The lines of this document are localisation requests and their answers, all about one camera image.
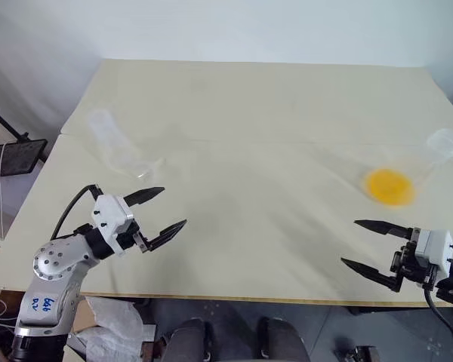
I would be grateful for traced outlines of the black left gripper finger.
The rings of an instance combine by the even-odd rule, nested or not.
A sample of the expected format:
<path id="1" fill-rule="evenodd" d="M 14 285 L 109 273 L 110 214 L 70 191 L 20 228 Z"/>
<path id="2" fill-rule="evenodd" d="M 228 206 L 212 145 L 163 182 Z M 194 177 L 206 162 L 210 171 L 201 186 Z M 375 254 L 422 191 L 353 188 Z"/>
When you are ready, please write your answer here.
<path id="1" fill-rule="evenodd" d="M 156 186 L 148 189 L 140 189 L 136 192 L 133 192 L 129 195 L 126 195 L 123 199 L 125 203 L 129 206 L 132 207 L 137 204 L 143 204 L 157 195 L 159 195 L 161 192 L 165 190 L 164 187 Z"/>
<path id="2" fill-rule="evenodd" d="M 170 240 L 172 240 L 176 234 L 186 225 L 187 220 L 181 220 L 180 222 L 177 222 L 173 225 L 170 225 L 166 229 L 162 230 L 159 235 L 152 239 L 151 241 L 145 241 L 145 246 L 147 251 L 154 251 L 164 244 L 168 243 Z"/>

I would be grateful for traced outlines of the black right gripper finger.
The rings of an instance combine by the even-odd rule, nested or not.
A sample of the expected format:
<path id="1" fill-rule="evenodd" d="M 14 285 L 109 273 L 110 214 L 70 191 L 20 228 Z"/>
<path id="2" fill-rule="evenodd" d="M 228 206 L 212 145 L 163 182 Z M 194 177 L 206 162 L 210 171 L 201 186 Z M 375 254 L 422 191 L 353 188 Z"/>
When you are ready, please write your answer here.
<path id="1" fill-rule="evenodd" d="M 381 235 L 393 235 L 398 238 L 411 238 L 413 232 L 413 228 L 406 228 L 380 220 L 360 219 L 355 220 L 354 223 L 372 232 Z"/>
<path id="2" fill-rule="evenodd" d="M 399 292 L 400 285 L 396 277 L 390 277 L 387 275 L 382 275 L 376 268 L 372 268 L 368 265 L 356 262 L 350 259 L 342 258 L 341 261 L 354 272 L 363 276 L 364 278 L 374 281 L 380 285 L 387 287 L 388 289 Z"/>

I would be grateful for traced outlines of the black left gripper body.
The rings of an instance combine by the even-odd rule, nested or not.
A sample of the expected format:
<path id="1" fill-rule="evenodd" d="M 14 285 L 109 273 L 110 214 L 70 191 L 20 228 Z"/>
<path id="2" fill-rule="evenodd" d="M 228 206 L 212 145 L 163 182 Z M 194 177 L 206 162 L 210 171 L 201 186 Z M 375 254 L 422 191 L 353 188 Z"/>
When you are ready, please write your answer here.
<path id="1" fill-rule="evenodd" d="M 142 253 L 152 250 L 151 243 L 142 235 L 140 226 L 135 220 L 131 222 L 125 232 L 117 235 L 116 240 L 123 250 L 127 250 L 133 246 L 139 247 Z"/>

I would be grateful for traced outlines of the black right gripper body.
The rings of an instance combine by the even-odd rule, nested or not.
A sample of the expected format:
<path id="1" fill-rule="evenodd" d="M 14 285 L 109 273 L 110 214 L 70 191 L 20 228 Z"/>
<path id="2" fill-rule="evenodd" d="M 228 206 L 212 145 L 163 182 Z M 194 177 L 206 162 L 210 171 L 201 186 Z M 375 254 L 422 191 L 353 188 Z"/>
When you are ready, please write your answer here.
<path id="1" fill-rule="evenodd" d="M 429 236 L 430 231 L 414 228 L 408 243 L 394 253 L 390 267 L 395 274 L 391 290 L 400 290 L 405 278 L 419 284 L 424 290 L 433 290 L 438 267 L 430 263 L 429 256 L 425 254 Z"/>

